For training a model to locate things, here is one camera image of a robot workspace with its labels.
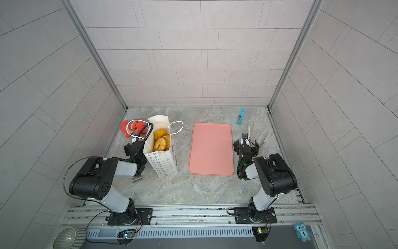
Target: blue owl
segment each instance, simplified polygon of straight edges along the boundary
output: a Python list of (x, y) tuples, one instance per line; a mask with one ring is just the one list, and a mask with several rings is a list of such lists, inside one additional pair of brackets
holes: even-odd
[(294, 224), (293, 227), (296, 230), (297, 237), (301, 239), (301, 242), (307, 242), (311, 240), (310, 238), (311, 234), (307, 230), (303, 222)]

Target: gray marble surface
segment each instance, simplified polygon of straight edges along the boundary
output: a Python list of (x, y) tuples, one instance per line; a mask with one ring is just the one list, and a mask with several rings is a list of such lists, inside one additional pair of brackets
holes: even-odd
[[(261, 188), (260, 180), (239, 180), (236, 175), (238, 156), (234, 153), (234, 174), (232, 176), (193, 175), (188, 171), (189, 154), (193, 125), (202, 123), (229, 124), (232, 128), (232, 140), (238, 140), (250, 125), (252, 141), (260, 145), (259, 155), (268, 156), (280, 153), (280, 148), (264, 107), (246, 107), (242, 125), (237, 125), (239, 107), (167, 107), (129, 108), (124, 120), (143, 119), (157, 114), (169, 116), (170, 122), (181, 120), (183, 130), (175, 135), (178, 174), (157, 176), (150, 164), (146, 164), (142, 173), (143, 180), (132, 183), (131, 177), (116, 176), (113, 187), (126, 197), (140, 204), (243, 204), (256, 195)], [(123, 150), (131, 142), (124, 133), (119, 132), (113, 141), (108, 156), (128, 158)], [(277, 202), (295, 203), (296, 195), (291, 192)]]

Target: metal vent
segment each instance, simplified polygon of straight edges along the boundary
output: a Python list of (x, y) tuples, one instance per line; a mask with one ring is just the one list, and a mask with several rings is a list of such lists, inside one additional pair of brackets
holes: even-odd
[(251, 227), (165, 227), (143, 228), (136, 239), (194, 237), (252, 237)]

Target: blue spray bottle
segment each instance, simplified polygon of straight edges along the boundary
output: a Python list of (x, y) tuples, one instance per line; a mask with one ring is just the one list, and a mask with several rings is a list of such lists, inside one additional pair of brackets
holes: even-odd
[(239, 113), (239, 117), (238, 117), (238, 122), (237, 122), (238, 125), (242, 124), (244, 115), (245, 115), (245, 107), (242, 107), (242, 109), (240, 110), (240, 113)]

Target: donut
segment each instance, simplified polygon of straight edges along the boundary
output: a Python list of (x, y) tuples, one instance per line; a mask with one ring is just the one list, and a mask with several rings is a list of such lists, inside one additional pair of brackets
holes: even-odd
[(166, 140), (161, 137), (158, 140), (156, 140), (156, 143), (153, 146), (153, 151), (164, 151), (165, 147), (166, 147)]
[(170, 135), (164, 135), (162, 138), (166, 140), (166, 147), (164, 148), (165, 151), (170, 149)]
[(164, 135), (167, 135), (167, 131), (165, 129), (159, 129), (155, 131), (155, 133), (153, 134), (153, 138), (155, 139), (155, 141), (157, 141), (160, 137), (163, 137)]

